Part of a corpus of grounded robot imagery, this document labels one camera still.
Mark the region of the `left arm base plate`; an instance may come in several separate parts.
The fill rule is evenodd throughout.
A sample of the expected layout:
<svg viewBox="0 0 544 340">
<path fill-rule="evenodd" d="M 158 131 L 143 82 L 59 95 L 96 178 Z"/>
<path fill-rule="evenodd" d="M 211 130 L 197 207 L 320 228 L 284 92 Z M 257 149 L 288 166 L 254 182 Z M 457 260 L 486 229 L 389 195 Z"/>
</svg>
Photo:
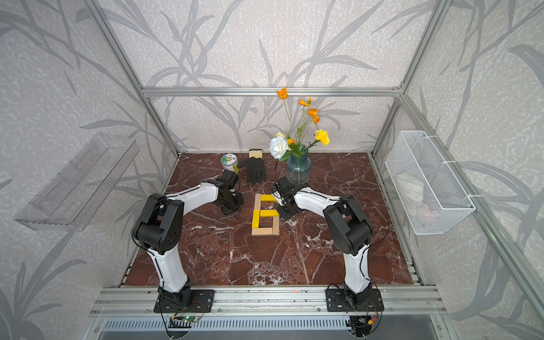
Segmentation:
<svg viewBox="0 0 544 340">
<path fill-rule="evenodd" d="M 189 290 L 172 293 L 158 288 L 158 298 L 154 313 L 210 313 L 213 305 L 214 290 Z"/>
</svg>

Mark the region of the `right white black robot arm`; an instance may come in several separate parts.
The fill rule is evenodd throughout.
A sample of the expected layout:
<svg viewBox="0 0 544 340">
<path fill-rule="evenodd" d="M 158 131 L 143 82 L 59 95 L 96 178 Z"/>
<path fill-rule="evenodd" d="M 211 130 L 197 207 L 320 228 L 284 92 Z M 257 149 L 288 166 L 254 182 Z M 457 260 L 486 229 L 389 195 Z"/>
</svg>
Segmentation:
<svg viewBox="0 0 544 340">
<path fill-rule="evenodd" d="M 285 220 L 301 211 L 323 217 L 336 247 L 344 253 L 344 287 L 359 295 L 371 290 L 368 249 L 374 228 L 352 195 L 340 197 L 323 194 L 311 189 L 307 183 L 292 184 L 286 177 L 276 181 L 272 195 L 280 205 L 280 216 Z"/>
</svg>

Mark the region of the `wooden block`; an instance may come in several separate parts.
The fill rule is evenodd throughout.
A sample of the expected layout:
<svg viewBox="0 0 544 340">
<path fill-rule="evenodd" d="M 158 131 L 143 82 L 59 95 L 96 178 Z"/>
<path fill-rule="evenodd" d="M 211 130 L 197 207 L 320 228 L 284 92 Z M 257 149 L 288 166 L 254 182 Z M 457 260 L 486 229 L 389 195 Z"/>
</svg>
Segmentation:
<svg viewBox="0 0 544 340">
<path fill-rule="evenodd" d="M 252 236 L 273 235 L 273 228 L 252 228 Z"/>
<path fill-rule="evenodd" d="M 279 229 L 280 229 L 280 216 L 276 215 L 276 216 L 273 216 L 272 235 L 279 235 Z"/>
<path fill-rule="evenodd" d="M 262 204 L 262 195 L 261 194 L 256 194 L 255 195 L 255 200 L 254 200 L 254 210 L 255 211 L 260 211 L 261 204 Z"/>
</svg>

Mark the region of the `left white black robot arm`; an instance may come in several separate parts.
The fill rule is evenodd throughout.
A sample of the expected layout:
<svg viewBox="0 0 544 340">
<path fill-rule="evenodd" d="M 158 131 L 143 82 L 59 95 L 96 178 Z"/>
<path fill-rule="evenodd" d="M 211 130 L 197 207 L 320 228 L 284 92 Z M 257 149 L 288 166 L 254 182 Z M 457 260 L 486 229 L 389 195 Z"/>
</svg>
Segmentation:
<svg viewBox="0 0 544 340">
<path fill-rule="evenodd" d="M 237 177 L 214 178 L 174 194 L 152 194 L 132 231 L 133 242 L 152 259 L 164 294 L 182 294 L 191 290 L 183 269 L 178 243 L 184 216 L 209 203 L 218 205 L 224 215 L 238 211 L 244 204 L 235 191 Z"/>
</svg>

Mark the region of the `yellow block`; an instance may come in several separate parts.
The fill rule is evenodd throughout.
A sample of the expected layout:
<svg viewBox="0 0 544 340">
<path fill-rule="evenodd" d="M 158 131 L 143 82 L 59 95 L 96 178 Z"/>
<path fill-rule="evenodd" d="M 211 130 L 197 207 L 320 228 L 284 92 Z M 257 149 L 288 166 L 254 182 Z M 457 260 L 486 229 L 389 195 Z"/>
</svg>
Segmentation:
<svg viewBox="0 0 544 340">
<path fill-rule="evenodd" d="M 274 195 L 263 194 L 261 195 L 261 202 L 278 202 L 277 198 Z"/>
<path fill-rule="evenodd" d="M 279 212 L 277 210 L 260 210 L 259 216 L 261 218 L 273 218 L 279 216 Z"/>
<path fill-rule="evenodd" d="M 260 221 L 260 210 L 253 211 L 252 215 L 252 229 L 258 229 L 259 228 L 259 221 Z"/>
</svg>

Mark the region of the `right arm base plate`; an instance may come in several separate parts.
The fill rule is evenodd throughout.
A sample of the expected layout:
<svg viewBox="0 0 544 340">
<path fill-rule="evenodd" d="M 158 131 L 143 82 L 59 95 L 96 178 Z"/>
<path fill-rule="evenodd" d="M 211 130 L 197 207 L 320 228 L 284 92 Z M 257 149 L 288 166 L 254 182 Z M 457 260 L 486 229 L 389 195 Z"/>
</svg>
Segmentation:
<svg viewBox="0 0 544 340">
<path fill-rule="evenodd" d="M 363 292 L 354 293 L 348 288 L 328 288 L 325 291 L 328 312 L 377 312 L 385 310 L 381 292 L 368 286 Z"/>
</svg>

